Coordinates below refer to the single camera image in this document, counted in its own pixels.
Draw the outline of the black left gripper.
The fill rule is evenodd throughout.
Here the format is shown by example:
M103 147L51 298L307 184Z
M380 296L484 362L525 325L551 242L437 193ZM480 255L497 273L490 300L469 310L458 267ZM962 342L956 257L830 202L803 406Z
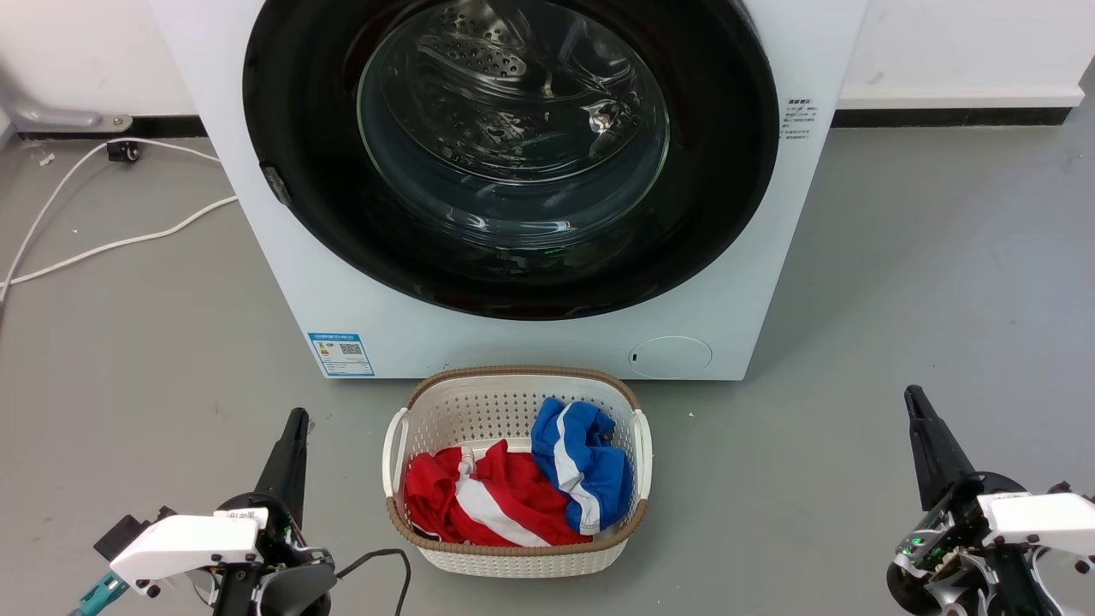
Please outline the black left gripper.
M312 615L314 549L306 546L298 524L304 523L306 461L310 416L292 409L284 433L270 448L255 492L239 495L216 510L255 513L260 530L255 549L243 563L216 566L216 615Z

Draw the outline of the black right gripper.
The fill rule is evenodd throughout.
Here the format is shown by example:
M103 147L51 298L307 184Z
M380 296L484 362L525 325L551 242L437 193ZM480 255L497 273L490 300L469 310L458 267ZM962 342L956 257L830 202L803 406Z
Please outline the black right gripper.
M1027 495L1021 484L973 464L919 385L904 390L920 507L886 570L896 604L911 615L1027 615L1028 546L1006 546L990 528L981 496Z

